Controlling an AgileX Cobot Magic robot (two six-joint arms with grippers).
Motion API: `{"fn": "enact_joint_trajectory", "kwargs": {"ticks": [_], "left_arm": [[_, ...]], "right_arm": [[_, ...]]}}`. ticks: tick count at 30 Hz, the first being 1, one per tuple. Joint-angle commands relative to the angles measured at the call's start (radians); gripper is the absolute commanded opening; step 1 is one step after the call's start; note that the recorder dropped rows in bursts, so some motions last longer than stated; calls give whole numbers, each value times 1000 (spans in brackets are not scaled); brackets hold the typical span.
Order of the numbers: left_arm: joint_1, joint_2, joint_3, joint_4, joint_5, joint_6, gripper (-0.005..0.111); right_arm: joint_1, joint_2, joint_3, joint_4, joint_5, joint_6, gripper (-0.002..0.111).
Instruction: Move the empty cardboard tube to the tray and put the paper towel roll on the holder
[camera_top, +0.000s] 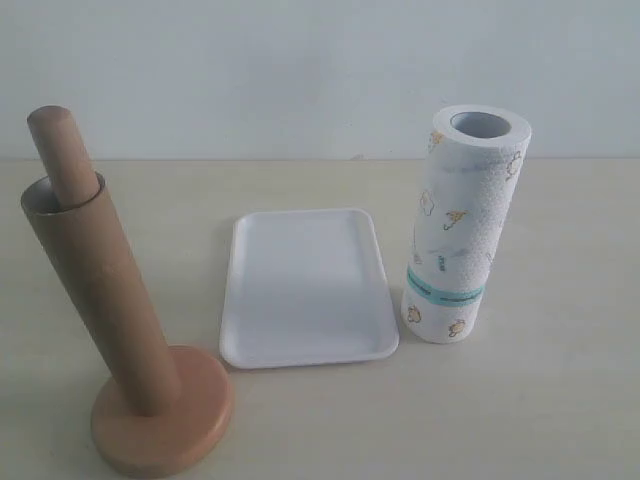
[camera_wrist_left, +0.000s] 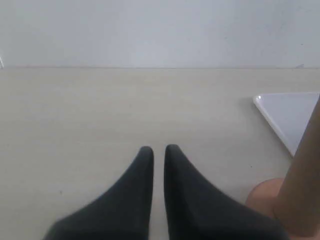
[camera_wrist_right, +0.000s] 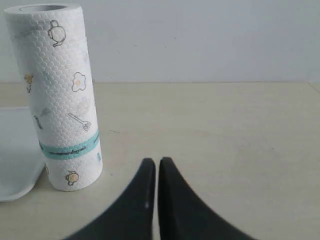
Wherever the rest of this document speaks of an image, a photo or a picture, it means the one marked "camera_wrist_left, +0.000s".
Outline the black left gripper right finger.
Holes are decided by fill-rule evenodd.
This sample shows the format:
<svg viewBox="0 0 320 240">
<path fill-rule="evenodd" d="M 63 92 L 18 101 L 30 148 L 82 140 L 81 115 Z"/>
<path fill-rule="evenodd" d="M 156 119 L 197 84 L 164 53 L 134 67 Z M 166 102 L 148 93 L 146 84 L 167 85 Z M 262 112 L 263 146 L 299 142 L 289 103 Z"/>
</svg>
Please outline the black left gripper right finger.
<svg viewBox="0 0 320 240">
<path fill-rule="evenodd" d="M 171 240 L 289 239 L 275 220 L 211 184 L 176 144 L 165 148 L 164 201 Z"/>
</svg>

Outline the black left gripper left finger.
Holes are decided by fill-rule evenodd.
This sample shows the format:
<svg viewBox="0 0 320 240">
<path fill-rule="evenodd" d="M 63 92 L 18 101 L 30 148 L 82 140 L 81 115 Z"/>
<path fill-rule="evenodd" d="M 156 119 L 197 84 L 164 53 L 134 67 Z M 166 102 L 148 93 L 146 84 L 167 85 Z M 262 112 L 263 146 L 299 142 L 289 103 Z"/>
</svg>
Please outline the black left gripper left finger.
<svg viewBox="0 0 320 240">
<path fill-rule="evenodd" d="M 103 195 L 57 221 L 46 240 L 147 240 L 154 183 L 154 152 L 143 146 Z"/>
</svg>

